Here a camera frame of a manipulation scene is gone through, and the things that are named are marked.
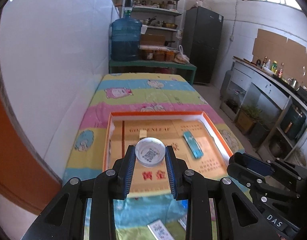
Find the metal kitchen shelf rack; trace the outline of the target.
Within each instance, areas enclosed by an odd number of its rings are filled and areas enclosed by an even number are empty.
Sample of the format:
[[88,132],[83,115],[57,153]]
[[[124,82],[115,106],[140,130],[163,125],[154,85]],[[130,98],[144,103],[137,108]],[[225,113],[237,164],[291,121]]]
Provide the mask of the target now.
[[132,1],[131,17],[142,22],[143,34],[152,38],[150,43],[157,44],[160,40],[165,47],[177,50],[182,38],[185,0]]

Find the white cartoon printed box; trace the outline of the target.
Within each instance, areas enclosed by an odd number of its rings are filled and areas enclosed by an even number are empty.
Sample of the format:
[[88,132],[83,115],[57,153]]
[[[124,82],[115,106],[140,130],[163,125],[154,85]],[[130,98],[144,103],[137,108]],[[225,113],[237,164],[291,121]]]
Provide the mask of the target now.
[[160,219],[147,225],[155,240],[174,240],[171,233],[165,227]]

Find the teal patterned tube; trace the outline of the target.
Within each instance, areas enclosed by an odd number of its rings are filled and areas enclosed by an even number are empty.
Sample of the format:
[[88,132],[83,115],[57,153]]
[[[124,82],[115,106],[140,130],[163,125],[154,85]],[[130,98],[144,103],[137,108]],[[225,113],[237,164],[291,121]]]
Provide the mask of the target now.
[[190,131],[185,131],[183,132],[183,137],[186,141],[186,143],[188,144],[192,155],[195,159],[200,159],[201,157],[203,157],[203,152],[198,144],[198,142],[196,141],[196,139],[194,138],[194,136],[192,135],[192,133]]

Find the white plastic bag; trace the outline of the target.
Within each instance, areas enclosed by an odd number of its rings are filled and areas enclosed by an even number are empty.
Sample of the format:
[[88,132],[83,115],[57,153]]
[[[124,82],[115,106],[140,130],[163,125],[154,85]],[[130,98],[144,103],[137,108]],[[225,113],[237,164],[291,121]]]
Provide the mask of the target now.
[[182,45],[179,45],[178,48],[179,48],[179,53],[175,55],[173,61],[176,62],[176,63],[180,63],[180,64],[190,63],[189,57],[187,57],[184,54]]

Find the green low bench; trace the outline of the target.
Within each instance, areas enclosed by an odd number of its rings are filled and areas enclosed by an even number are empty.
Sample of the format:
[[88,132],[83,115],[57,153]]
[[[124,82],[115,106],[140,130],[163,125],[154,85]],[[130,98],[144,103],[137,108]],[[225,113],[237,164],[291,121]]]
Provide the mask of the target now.
[[188,83],[192,85],[196,74],[197,67],[191,63],[181,64],[168,61],[147,61],[147,60],[135,60],[135,61],[109,61],[109,73],[112,74],[117,68],[121,67],[148,67],[148,68],[166,68],[166,69],[181,69],[191,71]]

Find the black refrigerator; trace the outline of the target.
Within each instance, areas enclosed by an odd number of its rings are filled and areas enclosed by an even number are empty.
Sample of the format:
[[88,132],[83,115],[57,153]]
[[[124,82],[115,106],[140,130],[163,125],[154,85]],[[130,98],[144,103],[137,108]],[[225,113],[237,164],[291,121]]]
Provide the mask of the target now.
[[196,67],[194,83],[209,84],[216,64],[223,16],[204,7],[186,11],[182,47]]

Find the colourful cartoon bed quilt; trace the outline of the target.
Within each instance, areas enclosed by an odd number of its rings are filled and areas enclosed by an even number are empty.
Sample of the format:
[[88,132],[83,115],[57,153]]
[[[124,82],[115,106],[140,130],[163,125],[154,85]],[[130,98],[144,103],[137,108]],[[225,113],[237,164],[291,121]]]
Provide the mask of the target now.
[[[62,181],[95,178],[143,137],[171,146],[177,158],[210,179],[226,175],[226,161],[244,148],[235,134],[184,78],[171,74],[108,74],[100,81],[78,129]],[[186,204],[170,193],[165,163],[135,165],[130,192],[116,200],[118,239],[154,239],[161,221],[184,239]]]

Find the brown wooden door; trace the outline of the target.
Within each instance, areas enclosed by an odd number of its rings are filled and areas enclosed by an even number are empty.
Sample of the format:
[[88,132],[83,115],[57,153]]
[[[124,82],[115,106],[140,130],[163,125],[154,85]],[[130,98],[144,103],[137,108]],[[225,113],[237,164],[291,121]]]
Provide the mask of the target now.
[[0,194],[38,215],[59,192],[60,182],[59,177],[23,143],[0,92]]

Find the large orange-rimmed cardboard tray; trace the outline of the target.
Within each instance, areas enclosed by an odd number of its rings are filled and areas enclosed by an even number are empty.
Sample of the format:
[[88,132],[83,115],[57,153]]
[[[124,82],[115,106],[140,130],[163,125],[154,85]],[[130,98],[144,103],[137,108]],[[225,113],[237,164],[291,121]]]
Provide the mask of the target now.
[[170,193],[166,163],[171,154],[209,179],[226,175],[233,154],[202,111],[110,113],[103,170],[113,168],[128,151],[135,161],[128,198]]

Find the potted green plant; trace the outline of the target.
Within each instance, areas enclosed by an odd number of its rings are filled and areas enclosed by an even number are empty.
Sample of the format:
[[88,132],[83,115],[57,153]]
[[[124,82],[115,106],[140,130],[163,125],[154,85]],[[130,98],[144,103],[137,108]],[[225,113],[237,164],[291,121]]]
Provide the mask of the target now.
[[236,127],[243,135],[248,134],[259,121],[262,110],[256,104],[242,105],[236,119]]

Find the dark green rice cooker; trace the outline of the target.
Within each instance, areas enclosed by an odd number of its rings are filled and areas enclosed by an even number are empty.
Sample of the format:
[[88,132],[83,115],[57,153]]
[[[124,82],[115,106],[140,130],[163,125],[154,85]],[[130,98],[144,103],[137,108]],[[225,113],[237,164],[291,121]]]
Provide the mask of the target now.
[[288,139],[294,140],[305,123],[305,114],[295,105],[292,105],[280,124],[280,128]]

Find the blue water jug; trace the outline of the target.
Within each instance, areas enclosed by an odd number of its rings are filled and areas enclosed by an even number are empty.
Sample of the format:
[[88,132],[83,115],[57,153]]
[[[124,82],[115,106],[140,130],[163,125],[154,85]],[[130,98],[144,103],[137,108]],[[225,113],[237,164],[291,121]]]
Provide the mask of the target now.
[[125,0],[124,17],[112,23],[111,59],[134,61],[138,59],[142,23],[131,18],[133,0]]

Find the white kitchen counter cabinet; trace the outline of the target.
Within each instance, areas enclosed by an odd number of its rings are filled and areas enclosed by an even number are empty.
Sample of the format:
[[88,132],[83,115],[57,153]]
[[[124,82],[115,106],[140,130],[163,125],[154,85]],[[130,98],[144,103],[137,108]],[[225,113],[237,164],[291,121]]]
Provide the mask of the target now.
[[[223,82],[220,109],[235,124],[242,105],[256,104],[262,110],[259,121],[244,135],[263,160],[280,157],[307,167],[307,106],[291,90],[260,68],[237,57],[230,77]],[[306,116],[294,140],[288,139],[280,124],[295,105]]]

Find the white plastic cap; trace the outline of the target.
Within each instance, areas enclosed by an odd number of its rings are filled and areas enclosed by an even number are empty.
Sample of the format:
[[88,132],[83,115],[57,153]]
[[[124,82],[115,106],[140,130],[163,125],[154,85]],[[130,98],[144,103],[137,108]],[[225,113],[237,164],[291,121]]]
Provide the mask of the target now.
[[136,144],[135,155],[138,162],[144,167],[155,167],[165,157],[165,145],[159,139],[144,138]]

